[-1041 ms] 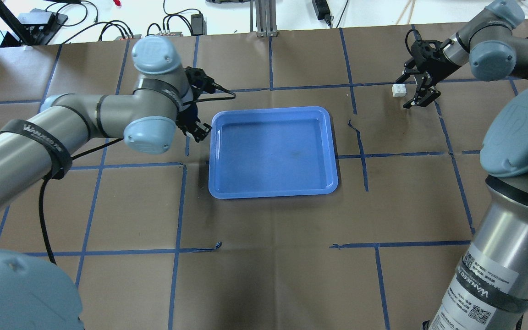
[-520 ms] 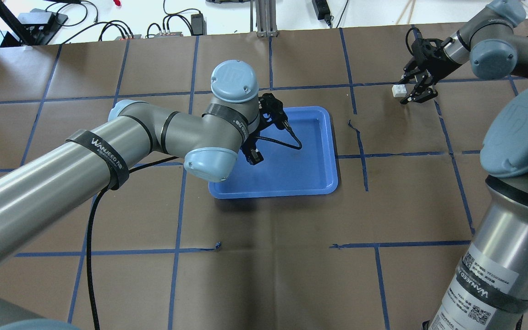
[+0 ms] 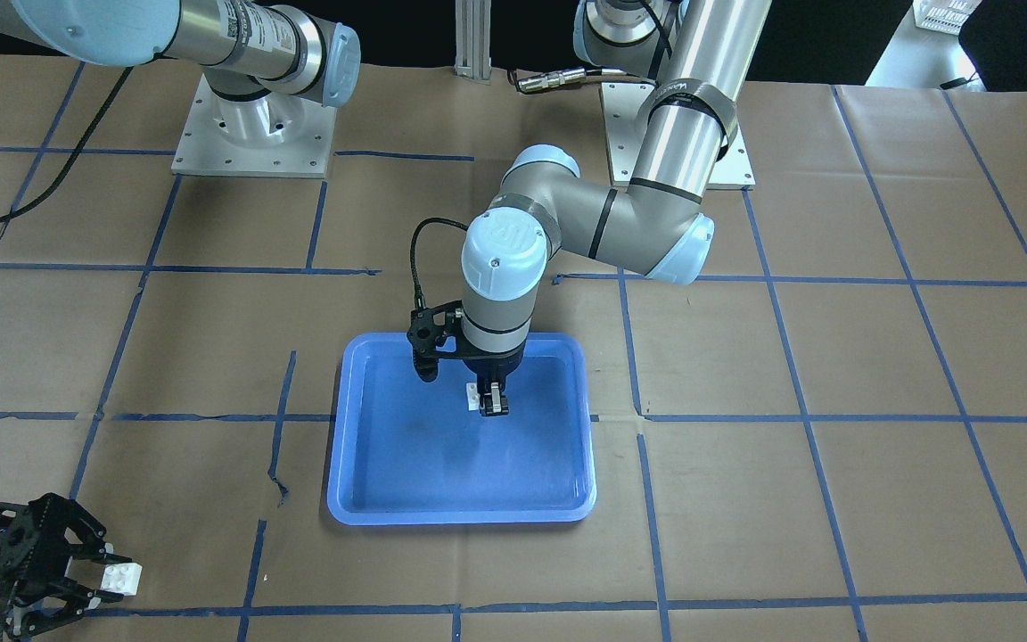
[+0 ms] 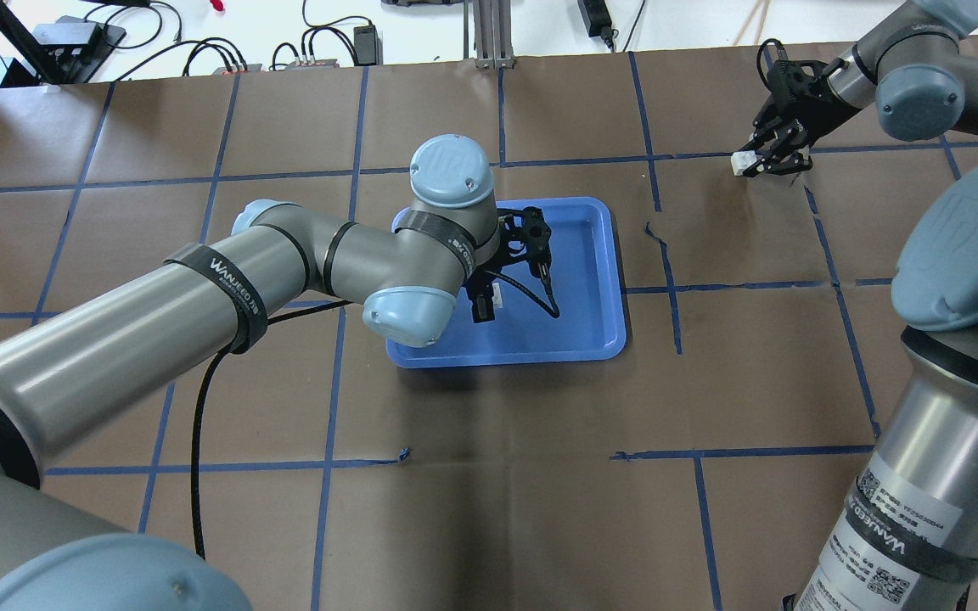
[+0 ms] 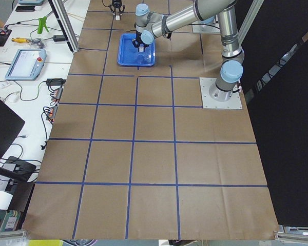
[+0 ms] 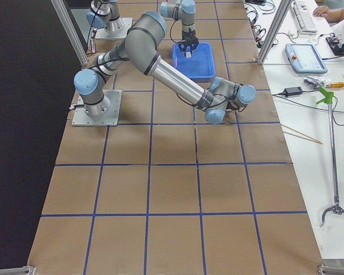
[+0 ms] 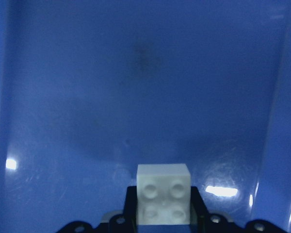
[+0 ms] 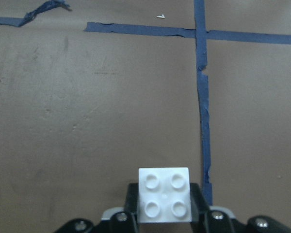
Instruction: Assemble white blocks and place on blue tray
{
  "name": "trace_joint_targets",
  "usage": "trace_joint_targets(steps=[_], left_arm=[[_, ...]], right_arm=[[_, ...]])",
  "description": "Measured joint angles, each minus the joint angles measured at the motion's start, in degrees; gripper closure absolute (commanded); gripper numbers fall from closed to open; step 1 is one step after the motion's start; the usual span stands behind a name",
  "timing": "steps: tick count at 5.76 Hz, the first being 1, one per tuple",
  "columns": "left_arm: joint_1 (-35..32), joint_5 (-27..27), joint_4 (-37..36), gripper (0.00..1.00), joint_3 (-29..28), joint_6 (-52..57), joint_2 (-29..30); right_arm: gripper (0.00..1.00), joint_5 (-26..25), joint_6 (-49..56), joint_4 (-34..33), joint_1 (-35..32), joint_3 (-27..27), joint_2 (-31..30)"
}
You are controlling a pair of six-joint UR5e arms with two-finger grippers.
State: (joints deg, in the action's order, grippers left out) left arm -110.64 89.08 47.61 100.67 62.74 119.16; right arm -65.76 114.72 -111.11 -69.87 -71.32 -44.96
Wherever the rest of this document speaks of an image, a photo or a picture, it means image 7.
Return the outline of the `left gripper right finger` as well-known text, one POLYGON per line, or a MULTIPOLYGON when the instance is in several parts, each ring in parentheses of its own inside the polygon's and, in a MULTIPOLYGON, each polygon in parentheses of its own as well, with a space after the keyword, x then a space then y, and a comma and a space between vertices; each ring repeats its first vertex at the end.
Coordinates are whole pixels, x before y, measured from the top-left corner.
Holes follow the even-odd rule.
POLYGON ((192 233, 205 233, 207 229, 208 218, 208 209, 197 187, 192 186, 190 196, 190 231, 192 233))

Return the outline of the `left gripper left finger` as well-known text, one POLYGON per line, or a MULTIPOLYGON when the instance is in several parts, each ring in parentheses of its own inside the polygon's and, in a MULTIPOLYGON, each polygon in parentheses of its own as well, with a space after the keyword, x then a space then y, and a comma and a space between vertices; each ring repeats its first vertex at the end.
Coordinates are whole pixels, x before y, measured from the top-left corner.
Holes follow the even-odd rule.
POLYGON ((128 233, 137 233, 137 187, 129 186, 127 188, 124 209, 123 209, 123 217, 125 219, 125 225, 128 228, 128 233))

